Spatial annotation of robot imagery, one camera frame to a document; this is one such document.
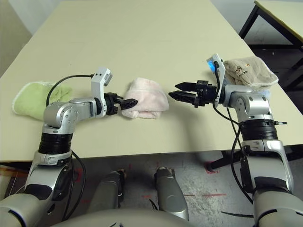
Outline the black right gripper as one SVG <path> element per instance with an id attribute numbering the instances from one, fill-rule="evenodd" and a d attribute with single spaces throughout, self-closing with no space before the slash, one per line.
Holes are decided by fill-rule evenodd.
<path id="1" fill-rule="evenodd" d="M 209 84 L 207 80 L 198 80 L 197 83 L 182 82 L 175 87 L 181 91 L 169 92 L 169 96 L 176 101 L 194 103 L 194 107 L 205 106 L 216 98 L 217 87 Z M 187 91 L 196 91 L 196 95 Z"/>

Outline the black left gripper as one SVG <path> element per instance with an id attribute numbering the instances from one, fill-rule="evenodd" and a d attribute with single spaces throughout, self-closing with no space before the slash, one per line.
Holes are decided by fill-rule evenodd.
<path id="1" fill-rule="evenodd" d="M 108 92 L 104 94 L 104 99 L 107 105 L 106 115 L 115 115 L 118 113 L 118 107 L 115 104 L 120 104 L 121 110 L 127 110 L 133 108 L 137 105 L 138 101 L 136 99 L 124 99 L 117 93 Z"/>

